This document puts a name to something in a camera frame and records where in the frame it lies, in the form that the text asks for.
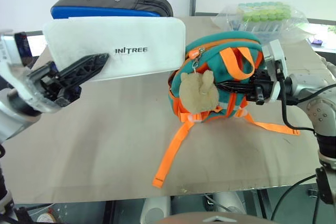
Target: stuffed animal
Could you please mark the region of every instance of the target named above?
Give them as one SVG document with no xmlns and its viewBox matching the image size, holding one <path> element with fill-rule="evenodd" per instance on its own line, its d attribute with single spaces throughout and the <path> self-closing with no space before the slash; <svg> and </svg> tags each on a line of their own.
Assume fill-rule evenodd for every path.
<svg viewBox="0 0 336 224">
<path fill-rule="evenodd" d="M 218 106 L 219 94 L 214 85 L 214 73 L 182 73 L 180 99 L 184 108 L 192 114 L 214 110 Z"/>
</svg>

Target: orange backpack strap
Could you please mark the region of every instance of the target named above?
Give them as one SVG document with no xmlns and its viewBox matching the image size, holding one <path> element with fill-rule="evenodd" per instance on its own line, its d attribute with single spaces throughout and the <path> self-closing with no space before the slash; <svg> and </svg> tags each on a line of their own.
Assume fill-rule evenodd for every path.
<svg viewBox="0 0 336 224">
<path fill-rule="evenodd" d="M 236 55 L 231 47 L 226 48 L 219 52 L 220 56 L 222 57 L 222 60 L 226 66 L 226 69 L 228 73 L 237 80 L 245 80 L 247 78 L 250 78 L 255 71 L 255 65 L 253 58 L 251 56 L 250 50 L 246 47 L 238 47 L 237 48 L 241 55 L 251 64 L 252 69 L 250 73 L 244 73 L 237 62 Z"/>
<path fill-rule="evenodd" d="M 295 135 L 295 136 L 300 135 L 300 131 L 293 130 L 293 129 L 285 126 L 285 125 L 255 122 L 254 119 L 252 118 L 252 116 L 250 115 L 250 113 L 248 113 L 248 112 L 246 113 L 246 111 L 244 109 L 238 110 L 237 113 L 236 113 L 236 117 L 244 118 L 247 122 L 252 123 L 254 125 L 257 125 L 259 127 L 262 127 L 265 130 L 275 131 L 275 132 L 278 132 L 278 133 L 283 133 L 283 134 L 288 134 L 288 135 Z"/>
<path fill-rule="evenodd" d="M 194 126 L 194 122 L 186 121 L 178 132 L 175 134 L 172 139 L 166 153 L 163 156 L 158 172 L 155 174 L 152 185 L 157 188 L 162 188 L 164 180 L 172 166 L 174 157 L 179 150 L 183 140 L 187 137 L 188 132 L 192 126 Z"/>
</svg>

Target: backpack handle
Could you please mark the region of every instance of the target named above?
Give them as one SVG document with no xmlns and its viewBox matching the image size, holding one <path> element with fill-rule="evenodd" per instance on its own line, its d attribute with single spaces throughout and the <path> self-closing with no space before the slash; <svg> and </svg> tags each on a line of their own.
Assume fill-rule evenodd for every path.
<svg viewBox="0 0 336 224">
<path fill-rule="evenodd" d="M 223 49 L 219 52 L 219 54 L 222 57 L 228 73 L 236 80 L 245 80 L 254 74 L 254 61 L 250 50 L 247 47 L 237 47 L 237 49 L 240 51 L 241 55 L 251 64 L 252 71 L 250 73 L 244 73 L 241 71 L 237 62 L 237 57 L 231 47 Z"/>
</svg>

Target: backpack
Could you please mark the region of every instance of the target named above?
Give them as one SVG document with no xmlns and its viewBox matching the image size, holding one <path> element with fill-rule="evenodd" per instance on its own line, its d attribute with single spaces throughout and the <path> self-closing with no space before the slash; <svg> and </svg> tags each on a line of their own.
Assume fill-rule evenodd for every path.
<svg viewBox="0 0 336 224">
<path fill-rule="evenodd" d="M 211 70 L 215 83 L 227 80 L 248 83 L 255 69 L 265 68 L 260 41 L 253 34 L 245 31 L 213 34 L 192 42 L 186 46 L 185 52 L 183 65 L 179 70 L 174 71 L 168 79 L 169 100 L 173 112 L 184 124 L 172 139 L 152 182 L 153 186 L 158 188 L 163 186 L 174 156 L 195 122 L 203 123 L 218 118 L 236 116 L 243 117 L 248 122 L 270 131 L 291 135 L 300 134 L 299 131 L 290 129 L 285 125 L 255 122 L 244 109 L 248 104 L 244 94 L 229 93 L 218 89 L 219 104 L 216 109 L 200 114 L 189 113 L 180 101 L 181 73 L 192 73 L 194 71 L 204 73 L 206 70 Z"/>
</svg>

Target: table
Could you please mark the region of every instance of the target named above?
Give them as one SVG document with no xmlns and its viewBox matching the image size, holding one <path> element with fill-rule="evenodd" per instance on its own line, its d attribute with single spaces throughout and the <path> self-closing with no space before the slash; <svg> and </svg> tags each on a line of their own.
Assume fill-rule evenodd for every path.
<svg viewBox="0 0 336 224">
<path fill-rule="evenodd" d="M 187 42 L 219 32 L 208 17 L 181 18 Z M 331 75 L 302 41 L 284 45 L 289 72 Z M 48 50 L 37 64 L 50 59 Z M 169 73 L 82 85 L 81 98 L 7 141 L 2 167 L 16 202 L 79 202 L 292 185 L 319 167 L 317 141 L 269 132 L 243 119 L 192 128 L 162 189 L 151 185 L 182 125 L 167 95 Z M 256 121 L 282 123 L 280 103 L 248 111 Z M 289 121 L 311 126 L 297 107 Z"/>
</svg>

